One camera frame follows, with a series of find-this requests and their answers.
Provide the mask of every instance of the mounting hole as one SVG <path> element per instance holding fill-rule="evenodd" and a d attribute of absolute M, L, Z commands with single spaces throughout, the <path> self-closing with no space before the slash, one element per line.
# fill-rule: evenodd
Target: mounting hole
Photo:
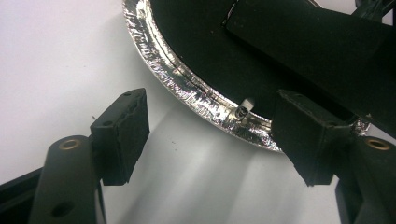
<path fill-rule="evenodd" d="M 382 141 L 382 140 L 378 140 L 378 139 L 374 139 L 374 138 L 368 138 L 364 141 L 369 147 L 378 149 L 378 150 L 390 150 L 390 146 L 388 143 Z"/>
<path fill-rule="evenodd" d="M 64 202 L 59 203 L 52 209 L 53 217 L 64 217 L 69 214 L 74 208 L 74 204 L 72 202 Z"/>
<path fill-rule="evenodd" d="M 62 142 L 59 145 L 59 149 L 61 150 L 69 150 L 78 147 L 81 144 L 81 142 L 78 139 L 69 139 L 64 142 Z"/>
<path fill-rule="evenodd" d="M 108 120 L 108 121 L 106 121 L 106 122 L 103 123 L 103 125 L 105 125 L 105 126 L 110 126 L 110 125 L 112 125 L 112 124 L 113 124 L 113 122 L 110 121 L 110 120 Z"/>

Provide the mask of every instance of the crinkled aluminum foil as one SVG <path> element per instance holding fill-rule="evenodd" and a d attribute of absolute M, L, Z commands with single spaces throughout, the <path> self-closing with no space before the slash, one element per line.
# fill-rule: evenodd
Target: crinkled aluminum foil
<path fill-rule="evenodd" d="M 238 118 L 238 104 L 205 84 L 176 56 L 154 22 L 149 0 L 124 0 L 124 16 L 142 58 L 177 99 L 224 132 L 258 147 L 282 152 L 269 135 L 271 120 L 252 112 Z"/>

